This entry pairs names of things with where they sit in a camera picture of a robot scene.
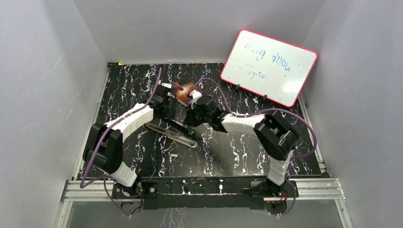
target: metal frame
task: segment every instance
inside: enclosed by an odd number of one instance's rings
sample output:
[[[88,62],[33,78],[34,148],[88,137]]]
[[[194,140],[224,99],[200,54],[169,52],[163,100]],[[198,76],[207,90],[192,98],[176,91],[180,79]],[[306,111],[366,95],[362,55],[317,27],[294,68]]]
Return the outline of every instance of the metal frame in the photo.
[[[353,228],[345,196],[338,178],[296,178],[291,179],[297,183],[299,197],[297,200],[335,200],[340,220],[344,228]],[[112,192],[113,181],[106,181],[106,188]],[[280,200],[280,198],[264,198],[264,201]],[[55,228],[65,228],[70,215],[73,202],[109,201],[102,180],[94,181],[85,189],[80,188],[79,180],[68,180],[63,190],[61,209]],[[118,202],[139,202],[139,199],[119,199]]]

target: pink whiteboard frame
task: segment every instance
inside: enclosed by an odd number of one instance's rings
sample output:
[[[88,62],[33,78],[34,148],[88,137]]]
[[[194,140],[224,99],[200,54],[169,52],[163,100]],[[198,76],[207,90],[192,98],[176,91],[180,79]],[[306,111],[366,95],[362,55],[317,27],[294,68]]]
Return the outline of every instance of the pink whiteboard frame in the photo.
[[[264,36],[264,37],[268,37],[268,38],[270,38],[270,39],[274,39],[274,40],[280,41],[280,42],[282,42],[282,43],[286,43],[286,44],[289,44],[289,45],[292,45],[292,46],[295,46],[295,47],[298,47],[298,48],[301,48],[301,49],[304,49],[304,50],[313,52],[313,53],[316,55],[316,58],[315,58],[315,60],[314,60],[314,62],[313,62],[313,64],[312,64],[312,66],[311,66],[311,68],[310,68],[310,70],[309,70],[307,76],[305,77],[305,81],[304,81],[304,83],[302,84],[302,87],[301,87],[301,89],[299,90],[299,92],[298,92],[298,94],[297,94],[297,97],[295,98],[295,100],[294,100],[294,102],[292,103],[292,105],[288,106],[288,105],[285,105],[285,104],[283,104],[283,103],[281,103],[281,102],[279,102],[279,101],[270,99],[269,97],[267,98],[267,99],[269,99],[269,100],[271,100],[271,101],[274,101],[274,102],[279,103],[280,105],[284,105],[285,107],[292,107],[292,106],[294,106],[294,105],[295,105],[295,102],[296,102],[297,99],[298,99],[299,94],[301,93],[302,88],[303,88],[304,85],[305,85],[305,82],[307,82],[308,75],[311,73],[312,68],[314,67],[314,65],[315,65],[315,63],[316,63],[316,60],[317,60],[317,52],[315,52],[315,51],[313,51],[313,50],[306,49],[306,48],[304,48],[304,47],[297,46],[297,45],[295,45],[295,44],[290,44],[290,43],[288,43],[288,42],[285,42],[285,41],[282,41],[282,40],[279,40],[279,39],[276,39],[276,38],[273,38],[273,37],[266,36],[266,35],[263,35],[263,34],[260,34],[260,33],[254,32],[254,31],[250,31],[250,30],[247,30],[247,29],[242,29],[242,30],[238,33],[237,39],[235,40],[235,43],[234,43],[234,45],[232,46],[230,55],[228,55],[228,59],[227,59],[227,61],[225,62],[224,68],[223,68],[222,71],[221,71],[221,79],[222,79],[223,81],[228,82],[228,83],[231,83],[231,84],[233,84],[233,85],[237,85],[237,84],[234,83],[234,82],[227,81],[227,80],[225,80],[224,78],[222,78],[222,73],[223,73],[224,70],[225,70],[225,67],[226,67],[226,65],[227,65],[227,63],[228,63],[228,60],[229,60],[230,57],[231,57],[231,53],[232,53],[232,51],[233,51],[233,49],[234,49],[234,46],[235,46],[235,44],[237,43],[238,37],[239,37],[239,35],[240,35],[240,33],[241,33],[242,31],[248,31],[248,32],[251,32],[251,33],[255,33],[255,34]],[[247,88],[245,88],[245,87],[242,87],[241,85],[240,85],[240,87],[243,88],[243,89],[246,89],[246,90],[248,90],[248,91],[250,91],[250,92],[252,92],[252,93],[254,93],[254,94],[257,94],[257,95],[260,95],[260,96],[264,96],[264,95],[262,95],[262,94],[259,94],[259,93],[256,93],[256,92],[254,92],[254,91],[251,91],[251,90],[249,90],[249,89],[247,89]]]

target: white wall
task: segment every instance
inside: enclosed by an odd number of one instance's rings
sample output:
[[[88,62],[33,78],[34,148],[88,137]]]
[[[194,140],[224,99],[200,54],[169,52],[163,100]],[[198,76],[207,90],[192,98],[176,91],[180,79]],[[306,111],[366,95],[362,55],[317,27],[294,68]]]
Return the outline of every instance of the white wall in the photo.
[[[108,62],[223,62],[239,31],[297,45],[325,0],[75,0]]]
[[[402,227],[403,2],[328,0],[304,46],[303,89],[325,163],[357,228]]]
[[[53,227],[106,77],[72,0],[0,7],[0,227]]]

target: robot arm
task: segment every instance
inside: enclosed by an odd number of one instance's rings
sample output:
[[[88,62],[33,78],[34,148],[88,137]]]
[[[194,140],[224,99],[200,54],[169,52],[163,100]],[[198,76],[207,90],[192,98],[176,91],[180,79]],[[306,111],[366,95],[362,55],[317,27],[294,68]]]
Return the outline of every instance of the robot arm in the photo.
[[[123,118],[108,132],[95,156],[93,165],[115,178],[122,186],[125,186],[129,194],[130,192],[137,193],[138,190],[134,185],[137,174],[123,162],[123,142],[140,126],[152,121],[154,118],[175,118],[176,108],[172,107],[176,99],[171,91],[171,85],[169,84],[158,85],[152,100],[143,110],[131,114],[144,106],[144,104],[136,104],[134,108],[115,120],[93,124],[89,132],[83,160],[89,162],[101,135],[109,126]]]
[[[256,136],[270,155],[268,188],[275,195],[281,192],[293,150],[299,139],[298,132],[281,113],[235,117],[228,111],[220,110],[209,96],[198,91],[192,91],[190,96],[193,98],[192,105],[187,110],[184,124],[196,127],[208,123],[216,131],[241,132]]]

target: white enclosure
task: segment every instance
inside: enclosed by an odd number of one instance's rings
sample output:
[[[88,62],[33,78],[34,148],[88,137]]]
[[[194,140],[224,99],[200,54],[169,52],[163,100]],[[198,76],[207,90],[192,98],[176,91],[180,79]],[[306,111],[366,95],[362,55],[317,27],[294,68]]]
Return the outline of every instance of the white enclosure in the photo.
[[[355,227],[401,227],[401,0],[4,0],[0,227],[53,227],[107,62],[224,62],[241,29],[318,53],[302,90]]]
[[[1,1],[0,227],[54,226],[106,69],[73,1]]]

